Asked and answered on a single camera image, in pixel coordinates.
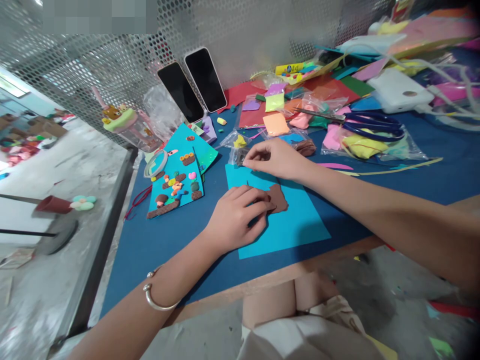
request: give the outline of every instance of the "table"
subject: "table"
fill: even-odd
[[[224,133],[218,134],[219,139],[214,146],[231,131],[237,115],[230,110],[221,114],[228,124],[222,127]],[[216,123],[217,115],[212,114],[211,117],[215,129],[220,129],[221,126]],[[415,170],[364,176],[362,180],[444,205],[480,194],[477,134],[436,124],[431,118],[410,112],[396,114],[395,117],[407,126],[423,152],[430,157],[443,157],[444,160]],[[246,136],[251,136],[257,131],[245,132]],[[311,134],[318,147],[324,136],[324,131]],[[228,189],[224,165],[230,150],[221,148],[219,152],[221,156],[205,173],[203,198],[152,220],[146,220],[148,201],[144,201],[135,209],[135,218],[125,222],[102,316],[140,283],[149,271],[170,259],[205,227],[218,198]],[[396,165],[361,163],[347,157],[320,155],[320,149],[310,159],[317,163],[350,165],[357,172],[389,170]],[[145,163],[140,166],[140,174],[143,173],[144,166]],[[149,185],[150,180],[139,175],[135,180],[133,196]],[[239,260],[236,251],[223,256],[182,300],[180,306],[187,306],[179,308],[170,323],[213,309],[266,286],[294,279],[314,270],[319,260],[328,262],[353,257],[382,245],[378,238],[371,236],[366,228],[350,216],[310,190],[307,192],[329,230],[331,239],[243,260]]]

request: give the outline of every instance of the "left hand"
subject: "left hand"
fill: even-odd
[[[202,235],[214,251],[223,255],[253,243],[267,226],[267,211],[275,208],[263,190],[247,185],[232,187],[218,200]]]

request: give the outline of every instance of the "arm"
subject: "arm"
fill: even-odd
[[[480,292],[480,221],[474,216],[319,166],[279,139],[255,145],[243,165],[314,190],[420,265]]]
[[[220,256],[252,243],[267,225],[267,211],[274,208],[262,190],[246,185],[230,189],[218,201],[206,228],[109,311],[69,359],[140,359],[173,312],[153,309],[143,286],[152,284],[150,294],[156,304],[176,304]],[[257,222],[248,227],[255,218]]]

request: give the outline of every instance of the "blue table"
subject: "blue table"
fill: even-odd
[[[217,114],[211,115],[217,134],[217,146],[235,123],[237,113],[229,109],[221,114],[226,126],[217,124]],[[430,166],[399,173],[363,176],[362,180],[412,194],[440,204],[448,205],[480,194],[479,135],[458,131],[436,124],[432,118],[416,113],[401,113],[395,117],[407,126],[416,144],[431,158],[444,160]],[[246,130],[252,136],[257,130]],[[310,159],[316,163],[342,163],[350,165],[356,172],[386,171],[388,166],[367,164],[347,157],[320,155],[325,131],[311,134],[318,146],[317,154]],[[113,264],[101,316],[112,309],[131,289],[145,279],[147,273],[165,263],[190,242],[207,224],[217,200],[227,191],[225,164],[230,149],[220,148],[219,156],[205,173],[205,196],[188,206],[183,206],[163,216],[146,220],[149,201],[136,207],[136,216],[125,221]],[[151,183],[142,177],[143,161],[135,181],[133,197]],[[320,254],[345,247],[371,235],[370,231],[350,216],[308,190],[309,196],[331,234],[331,239],[318,241],[291,249],[239,260],[237,251],[219,259],[180,305],[198,302],[213,294],[225,291],[278,269],[303,262]]]

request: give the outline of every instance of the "blue scissors handle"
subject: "blue scissors handle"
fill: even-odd
[[[402,124],[390,116],[367,111],[348,112],[344,114],[344,116],[345,120],[355,120],[359,123],[346,121],[343,123],[343,127],[346,130],[361,135],[365,138],[392,143],[403,139],[405,136],[405,132],[402,129]],[[372,134],[363,131],[362,129],[381,131],[392,134],[392,136]]]

